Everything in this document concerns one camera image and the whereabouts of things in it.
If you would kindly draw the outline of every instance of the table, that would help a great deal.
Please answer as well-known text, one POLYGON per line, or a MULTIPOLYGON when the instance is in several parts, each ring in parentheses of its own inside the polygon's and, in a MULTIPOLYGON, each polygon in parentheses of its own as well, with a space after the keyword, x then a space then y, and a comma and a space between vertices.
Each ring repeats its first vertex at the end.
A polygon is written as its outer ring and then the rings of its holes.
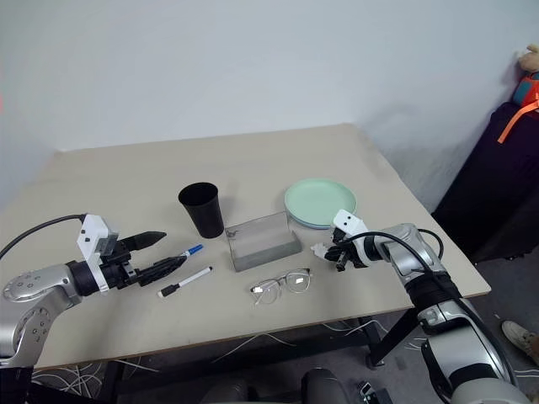
MULTIPOLYGON (((63 313, 36 367, 139 356, 409 308, 389 264, 337 273, 309 248, 329 242, 330 232, 294 222, 301 253, 237 274, 225 235, 202 240, 177 200, 185 185, 212 182, 219 188, 225 226, 232 226, 284 210, 284 192, 302 178, 331 178, 348 186, 358 200, 356 214, 372 230, 411 222, 435 231, 446 245, 442 262, 462 294, 490 291, 353 125, 58 152, 0 215, 0 245, 50 218, 90 212, 103 216, 120 237, 146 230, 168 233, 155 246, 133 253, 138 268, 199 242, 205 248, 165 279, 92 295, 63 313), (207 265, 215 269, 210 275, 166 299, 156 296, 162 287, 207 265), (272 305, 253 305, 248 288, 254 283, 305 267, 313 274, 307 293, 284 293, 272 305)), ((0 283, 26 270, 80 260, 79 229, 78 222, 67 222, 27 238, 2 260, 0 283)))

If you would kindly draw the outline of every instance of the gray floor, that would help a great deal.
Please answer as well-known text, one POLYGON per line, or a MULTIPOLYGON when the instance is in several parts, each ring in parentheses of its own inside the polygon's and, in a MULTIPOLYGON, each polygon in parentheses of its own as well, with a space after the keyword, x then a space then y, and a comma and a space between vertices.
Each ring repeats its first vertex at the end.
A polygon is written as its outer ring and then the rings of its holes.
MULTIPOLYGON (((515 261, 495 260, 480 263, 478 270, 492 286, 493 292, 472 299, 488 326, 496 333, 504 345, 515 369, 533 369, 534 364, 523 353, 507 343, 499 324, 504 319, 512 319, 530 329, 539 331, 539 249, 525 258, 515 261)), ((381 323, 390 327, 400 313, 378 316, 381 323)), ((279 332, 279 338, 293 342, 305 334, 330 332, 323 327, 279 332)), ((421 338, 419 329, 386 359, 386 365, 376 371, 364 366, 363 348, 347 348, 310 358, 292 360, 281 364, 251 369, 236 374, 255 387, 261 396, 278 396, 289 391, 298 391, 301 377, 313 367, 321 366, 332 370, 343 382, 354 402, 359 402, 355 386, 360 380, 370 381, 375 388, 385 387, 396 404, 440 402, 430 386, 427 370, 418 351, 406 349, 408 342, 420 344, 413 338, 421 338)), ((275 343, 267 337, 260 337, 249 344, 250 348, 275 343)), ((236 347, 238 342, 219 343, 206 347, 183 349, 169 353, 152 355, 141 359, 141 364, 156 369, 165 369, 186 361, 211 358, 224 354, 236 347)), ((122 403, 178 403, 195 404, 205 392, 219 380, 234 375, 208 377, 186 383, 122 396, 122 403)), ((521 389, 528 394, 539 393, 539 379, 519 379, 521 389)))

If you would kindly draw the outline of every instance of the black cable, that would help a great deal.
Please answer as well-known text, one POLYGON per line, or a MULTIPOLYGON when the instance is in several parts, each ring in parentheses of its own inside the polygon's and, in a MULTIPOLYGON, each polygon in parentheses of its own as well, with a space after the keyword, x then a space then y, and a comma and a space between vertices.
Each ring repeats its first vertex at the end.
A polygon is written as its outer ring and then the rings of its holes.
POLYGON ((498 352, 499 357, 501 358, 501 361, 505 368, 507 369, 509 373, 509 377, 511 380, 511 384, 515 387, 518 387, 518 384, 516 382, 515 373, 513 371, 513 367, 510 365, 509 360, 505 356, 504 350, 499 346, 498 340, 496 337, 490 332, 490 330, 485 326, 483 323, 483 320, 481 320, 470 307, 466 305, 461 300, 461 297, 458 295, 455 295, 451 290, 447 289, 437 278, 435 272, 430 268, 430 266, 425 262, 424 259, 421 258, 421 256, 418 254, 417 251, 415 251, 409 244, 407 244, 405 241, 401 240, 398 237, 395 237, 393 234, 385 233, 383 231, 366 231, 365 233, 356 234, 350 238, 347 238, 346 240, 342 242, 338 242, 337 246, 342 246, 345 243, 353 242, 354 240, 357 240, 358 238, 362 237, 368 237, 368 236, 379 236, 379 237, 385 237, 389 238, 390 240, 393 240, 394 242, 400 244, 404 248, 406 248, 414 257, 418 260, 418 262, 421 264, 421 266, 424 268, 424 276, 429 276, 432 278, 432 280, 436 283, 436 286, 438 286, 441 290, 446 292, 453 301, 474 321, 478 328, 481 330, 481 332, 485 335, 485 337, 490 341, 490 343, 493 345, 494 350, 498 352))
POLYGON ((0 251, 0 259, 2 259, 2 257, 4 255, 6 255, 8 253, 8 251, 11 250, 15 246, 15 244, 17 244, 22 239, 24 239, 25 237, 29 236, 32 233, 35 233, 38 230, 41 230, 41 229, 43 229, 45 227, 48 227, 48 226, 51 226, 51 225, 55 225, 56 223, 60 223, 62 221, 71 221, 73 219, 78 219, 81 222, 83 222, 85 217, 86 217, 85 213, 83 213, 81 215, 62 216, 62 217, 58 217, 56 219, 52 219, 51 221, 46 221, 45 223, 41 223, 38 226, 32 227, 31 229, 25 231, 24 233, 19 234, 18 236, 16 236, 6 247, 4 247, 2 249, 2 251, 0 251))
POLYGON ((441 240, 440 236, 438 236, 433 231, 430 231, 430 230, 427 230, 427 229, 418 229, 418 231, 420 231, 422 233, 430 234, 432 237, 434 237, 436 239, 436 241, 438 242, 438 246, 440 246, 440 248, 438 250, 438 259, 441 259, 444 256, 444 243, 441 240))

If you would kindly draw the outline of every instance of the stuffed toy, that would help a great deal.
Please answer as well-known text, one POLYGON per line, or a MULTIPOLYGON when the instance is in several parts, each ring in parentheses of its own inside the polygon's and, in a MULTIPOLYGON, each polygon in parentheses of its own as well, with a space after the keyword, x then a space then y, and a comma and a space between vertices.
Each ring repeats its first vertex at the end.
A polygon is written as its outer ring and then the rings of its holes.
POLYGON ((519 65, 526 75, 520 80, 513 102, 522 108, 511 118, 504 131, 498 138, 498 143, 504 143, 516 121, 523 115, 536 110, 539 112, 539 46, 528 45, 528 53, 519 58, 519 65))

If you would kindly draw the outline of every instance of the green plate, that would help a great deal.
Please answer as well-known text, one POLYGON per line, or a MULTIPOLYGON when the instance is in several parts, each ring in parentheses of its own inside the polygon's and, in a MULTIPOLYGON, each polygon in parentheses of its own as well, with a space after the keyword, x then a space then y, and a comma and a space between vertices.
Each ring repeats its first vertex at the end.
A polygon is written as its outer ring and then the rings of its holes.
POLYGON ((329 228, 339 209, 355 213, 355 196, 341 183, 330 179, 307 178, 285 193, 286 210, 304 226, 329 228))

